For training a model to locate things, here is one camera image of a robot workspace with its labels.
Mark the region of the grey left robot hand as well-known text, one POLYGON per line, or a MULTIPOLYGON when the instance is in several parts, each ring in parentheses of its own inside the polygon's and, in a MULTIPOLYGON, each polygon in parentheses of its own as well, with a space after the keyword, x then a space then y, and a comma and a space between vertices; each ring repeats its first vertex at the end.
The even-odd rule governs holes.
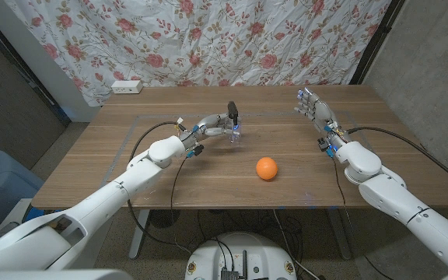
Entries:
POLYGON ((236 114, 212 114, 199 121, 191 130, 181 134, 186 150, 192 149, 207 138, 225 135, 231 142, 238 142, 242 136, 241 117, 236 114))

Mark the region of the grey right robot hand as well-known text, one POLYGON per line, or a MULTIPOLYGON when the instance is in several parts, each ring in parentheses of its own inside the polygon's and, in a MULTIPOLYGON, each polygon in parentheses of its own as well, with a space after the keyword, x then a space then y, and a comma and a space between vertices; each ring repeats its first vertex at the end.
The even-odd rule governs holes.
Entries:
POLYGON ((297 100, 294 111, 311 121, 328 145, 338 149, 352 141, 348 132, 341 128, 334 111, 315 92, 308 88, 300 89, 297 100))

